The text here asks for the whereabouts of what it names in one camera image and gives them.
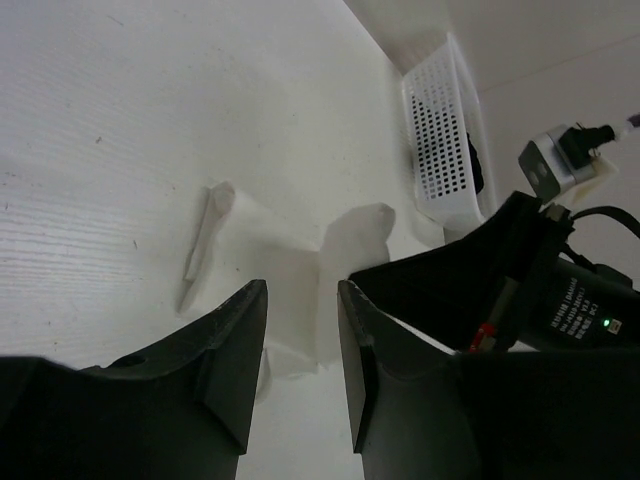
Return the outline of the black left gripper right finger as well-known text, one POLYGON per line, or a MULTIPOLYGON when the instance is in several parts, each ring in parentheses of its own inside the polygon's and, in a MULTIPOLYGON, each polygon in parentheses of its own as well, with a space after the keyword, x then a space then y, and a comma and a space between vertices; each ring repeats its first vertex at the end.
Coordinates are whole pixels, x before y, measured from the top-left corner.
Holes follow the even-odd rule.
POLYGON ((449 355, 338 286, 352 444, 368 479, 635 479, 635 350, 449 355))

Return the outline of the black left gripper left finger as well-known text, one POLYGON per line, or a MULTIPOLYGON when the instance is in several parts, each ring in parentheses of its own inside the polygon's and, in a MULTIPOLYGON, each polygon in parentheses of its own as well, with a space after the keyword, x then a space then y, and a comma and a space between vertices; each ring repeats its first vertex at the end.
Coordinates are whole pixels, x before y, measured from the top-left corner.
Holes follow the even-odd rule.
POLYGON ((1 360, 5 479, 232 479, 248 447, 268 307, 253 280, 111 365, 1 360))

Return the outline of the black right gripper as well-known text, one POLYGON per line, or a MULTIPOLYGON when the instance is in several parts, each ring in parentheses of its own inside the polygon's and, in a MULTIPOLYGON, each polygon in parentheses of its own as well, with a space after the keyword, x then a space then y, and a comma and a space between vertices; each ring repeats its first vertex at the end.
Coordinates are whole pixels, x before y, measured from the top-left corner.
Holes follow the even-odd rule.
POLYGON ((569 244, 576 220, 592 215, 639 231, 617 207, 574 213, 514 192, 463 238, 349 280, 377 308, 452 350, 636 348, 638 290, 569 244))

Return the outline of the white tank top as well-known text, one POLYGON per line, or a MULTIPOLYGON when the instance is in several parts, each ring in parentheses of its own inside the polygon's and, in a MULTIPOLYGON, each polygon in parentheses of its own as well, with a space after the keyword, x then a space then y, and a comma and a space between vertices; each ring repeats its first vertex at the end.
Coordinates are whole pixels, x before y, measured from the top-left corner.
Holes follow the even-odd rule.
POLYGON ((221 182, 206 191, 177 313, 194 320, 245 283, 266 282, 267 327, 256 388, 262 401, 273 379, 314 374, 339 360, 337 284, 389 261, 395 221, 395 210, 385 203, 358 206, 334 220, 315 246, 274 211, 221 182))

